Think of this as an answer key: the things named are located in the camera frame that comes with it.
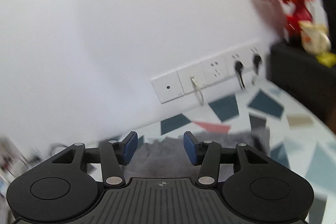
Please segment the white wall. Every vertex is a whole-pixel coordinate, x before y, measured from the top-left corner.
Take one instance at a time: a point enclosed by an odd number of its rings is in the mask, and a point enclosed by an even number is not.
[[[19,148],[90,142],[170,117],[150,79],[282,31],[277,0],[0,0],[0,131]],[[317,4],[316,18],[324,21]],[[205,91],[213,100],[236,80]]]

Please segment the black power cord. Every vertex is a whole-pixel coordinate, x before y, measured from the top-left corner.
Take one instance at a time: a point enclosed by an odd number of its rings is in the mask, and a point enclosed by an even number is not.
[[[263,62],[259,54],[255,54],[253,57],[254,71],[256,75],[259,75],[259,66]]]
[[[260,64],[263,62],[259,54],[255,54],[253,56],[253,64],[254,64],[254,72],[255,72],[255,77],[252,78],[252,85],[255,85],[255,81],[259,75],[259,67]]]
[[[243,77],[242,77],[242,71],[244,69],[244,65],[242,62],[240,61],[236,61],[235,63],[235,71],[239,77],[239,81],[241,84],[241,89],[244,90],[245,89],[245,85],[244,85],[244,81],[243,81]]]

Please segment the white cable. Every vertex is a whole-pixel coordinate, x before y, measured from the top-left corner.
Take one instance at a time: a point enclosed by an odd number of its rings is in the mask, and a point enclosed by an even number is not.
[[[255,82],[256,82],[257,78],[258,78],[258,75],[254,75],[252,77],[252,85],[255,85]]]
[[[201,95],[201,99],[202,99],[202,105],[204,105],[204,97],[203,97],[203,93],[202,93],[200,87],[199,87],[198,84],[197,84],[197,81],[196,81],[195,76],[190,76],[190,79],[191,79],[191,82],[193,83],[193,85],[196,87],[196,89],[197,89],[198,92],[200,93],[200,95]]]

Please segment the blue floor tile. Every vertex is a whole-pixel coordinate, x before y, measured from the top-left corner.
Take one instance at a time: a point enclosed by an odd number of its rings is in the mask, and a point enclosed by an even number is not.
[[[283,106],[265,94],[262,90],[260,90],[256,97],[254,97],[248,107],[277,118],[281,118],[282,113],[284,112]]]
[[[283,143],[271,150],[271,159],[275,160],[276,162],[287,168],[290,168],[287,152]]]
[[[239,116],[236,95],[229,95],[209,104],[217,117],[224,122],[233,117]]]
[[[318,144],[305,178],[336,194],[336,164]]]
[[[288,138],[288,137],[285,137],[284,139],[284,143],[285,143],[285,147],[286,147],[286,151],[287,151],[287,154],[290,155],[292,153],[295,153],[295,152],[298,152],[300,150],[303,149],[303,145]]]
[[[169,119],[165,119],[161,121],[161,135],[164,135],[170,131],[178,129],[189,123],[191,123],[191,121],[183,114],[179,114]]]

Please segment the gray rug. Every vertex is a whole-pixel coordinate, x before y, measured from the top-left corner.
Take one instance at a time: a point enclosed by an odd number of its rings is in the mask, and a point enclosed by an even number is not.
[[[270,154],[269,129],[256,129],[239,134],[219,134],[203,132],[195,135],[199,141],[211,140],[222,147],[235,148],[237,143],[246,143],[267,156]],[[225,181],[233,174],[232,165],[221,164],[219,181]],[[192,181],[200,170],[194,166],[184,151],[183,138],[165,138],[153,144],[145,143],[139,148],[129,165],[123,167],[126,181],[135,178],[191,178]]]

